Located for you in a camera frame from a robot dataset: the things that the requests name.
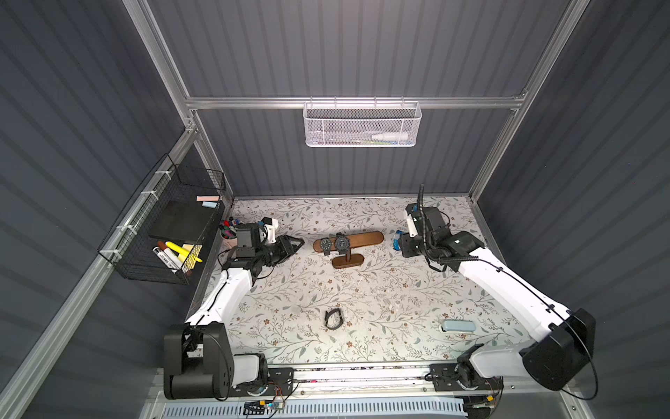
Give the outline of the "black slim watch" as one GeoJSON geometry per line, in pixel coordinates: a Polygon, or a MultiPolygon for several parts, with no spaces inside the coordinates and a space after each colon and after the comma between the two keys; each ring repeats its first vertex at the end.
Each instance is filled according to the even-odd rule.
{"type": "Polygon", "coordinates": [[[321,251],[325,256],[329,256],[331,254],[333,243],[328,237],[321,239],[319,245],[321,246],[321,251]]]}

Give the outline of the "black rugged watch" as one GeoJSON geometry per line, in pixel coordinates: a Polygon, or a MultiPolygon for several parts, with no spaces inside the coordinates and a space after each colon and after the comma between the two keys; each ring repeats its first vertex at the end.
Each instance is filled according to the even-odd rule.
{"type": "Polygon", "coordinates": [[[347,255],[351,249],[349,238],[344,233],[337,233],[335,239],[335,247],[339,255],[347,255]]]}

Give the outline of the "brown wooden watch stand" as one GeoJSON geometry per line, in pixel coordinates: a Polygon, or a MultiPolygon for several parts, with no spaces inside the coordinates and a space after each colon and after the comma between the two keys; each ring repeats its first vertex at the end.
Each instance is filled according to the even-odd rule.
{"type": "MultiPolygon", "coordinates": [[[[358,266],[363,265],[363,263],[365,261],[365,257],[363,255],[359,254],[359,253],[353,253],[352,250],[362,248],[362,247],[378,245],[378,244],[381,244],[384,241],[384,235],[380,231],[370,231],[370,232],[357,233],[357,234],[352,234],[352,235],[347,235],[347,234],[345,234],[345,235],[350,240],[351,249],[350,249],[349,253],[347,253],[347,255],[339,255],[338,254],[332,260],[332,266],[336,270],[353,268],[353,267],[358,267],[358,266]]],[[[334,254],[335,252],[338,253],[338,251],[335,247],[335,244],[334,244],[336,236],[335,237],[328,237],[328,238],[333,243],[333,249],[331,251],[331,254],[334,254]]],[[[317,239],[312,244],[312,248],[314,249],[314,251],[316,253],[322,253],[321,246],[319,245],[319,242],[320,242],[321,239],[323,239],[323,237],[321,237],[320,239],[317,239]]]]}

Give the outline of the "black round watch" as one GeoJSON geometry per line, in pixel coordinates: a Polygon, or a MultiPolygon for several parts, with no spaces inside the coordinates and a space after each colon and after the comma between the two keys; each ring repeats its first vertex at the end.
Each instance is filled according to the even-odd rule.
{"type": "Polygon", "coordinates": [[[335,331],[345,324],[344,314],[340,307],[335,307],[326,311],[324,317],[325,328],[330,331],[335,331]]]}

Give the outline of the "blue transparent watch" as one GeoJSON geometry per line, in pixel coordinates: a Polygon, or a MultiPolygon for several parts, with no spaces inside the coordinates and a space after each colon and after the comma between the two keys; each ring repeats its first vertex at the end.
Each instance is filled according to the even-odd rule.
{"type": "Polygon", "coordinates": [[[404,234],[404,232],[402,230],[396,230],[396,232],[394,233],[393,248],[396,251],[401,250],[401,237],[402,237],[403,234],[404,234]]]}

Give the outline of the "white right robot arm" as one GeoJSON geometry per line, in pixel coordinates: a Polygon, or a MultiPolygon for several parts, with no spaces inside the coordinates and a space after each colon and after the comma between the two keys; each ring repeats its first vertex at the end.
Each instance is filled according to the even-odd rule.
{"type": "Polygon", "coordinates": [[[408,232],[400,236],[405,258],[422,257],[427,267],[452,270],[480,286],[527,331],[527,342],[494,347],[475,344],[456,360],[448,378],[465,390],[507,377],[530,378],[544,389],[567,391],[584,367],[595,368],[596,321],[546,296],[515,273],[473,234],[452,232],[442,212],[424,203],[421,185],[405,208],[408,232]]]}

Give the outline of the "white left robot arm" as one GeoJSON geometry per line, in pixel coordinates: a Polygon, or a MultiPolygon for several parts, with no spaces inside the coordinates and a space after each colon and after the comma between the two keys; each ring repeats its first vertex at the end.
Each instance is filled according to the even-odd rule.
{"type": "Polygon", "coordinates": [[[164,336],[163,391],[169,400],[260,396],[270,385],[262,354],[234,354],[227,324],[265,267],[296,254],[305,241],[277,235],[277,221],[243,223],[237,244],[227,251],[218,281],[200,307],[164,336]]]}

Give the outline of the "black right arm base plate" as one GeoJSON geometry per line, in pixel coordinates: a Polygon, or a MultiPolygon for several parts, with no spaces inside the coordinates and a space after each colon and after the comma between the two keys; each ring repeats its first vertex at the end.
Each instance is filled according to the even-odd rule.
{"type": "Polygon", "coordinates": [[[469,364],[455,362],[430,364],[424,380],[438,392],[490,390],[497,395],[504,388],[504,382],[497,377],[483,378],[469,364]]]}

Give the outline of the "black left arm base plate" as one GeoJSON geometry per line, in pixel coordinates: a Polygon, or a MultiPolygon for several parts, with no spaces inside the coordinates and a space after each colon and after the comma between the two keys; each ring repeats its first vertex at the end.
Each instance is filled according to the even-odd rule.
{"type": "Polygon", "coordinates": [[[240,384],[230,391],[231,397],[289,396],[295,388],[294,368],[270,368],[263,384],[240,384]]]}

